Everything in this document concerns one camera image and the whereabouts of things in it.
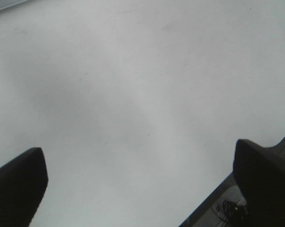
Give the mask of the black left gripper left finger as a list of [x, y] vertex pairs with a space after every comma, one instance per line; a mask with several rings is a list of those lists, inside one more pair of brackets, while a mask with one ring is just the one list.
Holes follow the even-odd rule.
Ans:
[[0, 168], [0, 227], [27, 227], [48, 185], [45, 156], [30, 148]]

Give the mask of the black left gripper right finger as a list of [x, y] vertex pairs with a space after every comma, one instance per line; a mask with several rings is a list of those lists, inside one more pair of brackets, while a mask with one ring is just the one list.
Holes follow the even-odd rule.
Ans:
[[285, 227], [285, 160], [250, 140], [238, 140], [233, 176], [256, 227]]

